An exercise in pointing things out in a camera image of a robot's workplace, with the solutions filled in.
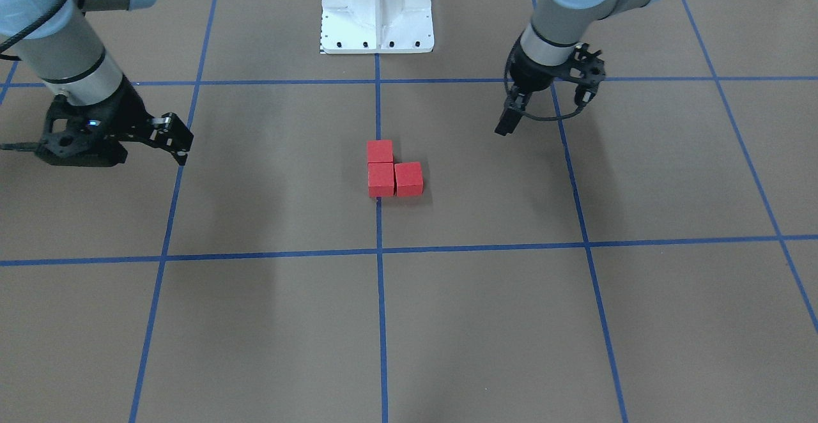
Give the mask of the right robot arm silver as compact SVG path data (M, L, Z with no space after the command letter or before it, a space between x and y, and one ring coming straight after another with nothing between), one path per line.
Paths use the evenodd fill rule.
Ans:
M35 142L3 144L55 166L125 163L126 142L164 150L185 165L193 134L174 112L151 115L87 20L157 0L1 0L2 59L29 65L54 98Z

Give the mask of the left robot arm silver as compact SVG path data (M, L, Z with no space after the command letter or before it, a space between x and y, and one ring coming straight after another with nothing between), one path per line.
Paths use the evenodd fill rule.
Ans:
M575 111L558 114L559 122L581 114L606 79L599 51L590 51L582 36L591 24L659 0L538 0L530 21L509 51L504 67L505 102L495 128L514 132L528 112L532 95L556 80L575 85Z

